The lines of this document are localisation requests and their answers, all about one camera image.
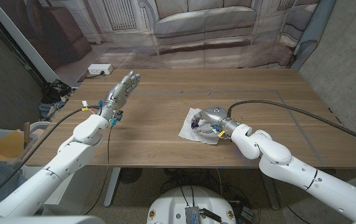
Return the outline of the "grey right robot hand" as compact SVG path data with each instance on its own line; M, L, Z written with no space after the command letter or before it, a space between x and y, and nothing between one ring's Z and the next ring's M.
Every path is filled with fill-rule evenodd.
M210 107L200 110L191 119L190 127L201 133L216 133L219 137L230 138L240 123L228 117L228 113L221 107Z

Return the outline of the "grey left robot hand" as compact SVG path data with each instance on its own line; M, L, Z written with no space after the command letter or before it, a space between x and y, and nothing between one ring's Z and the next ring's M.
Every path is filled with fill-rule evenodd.
M130 71L121 82L117 83L106 95L98 114L109 120L127 102L131 92L140 83L140 74Z

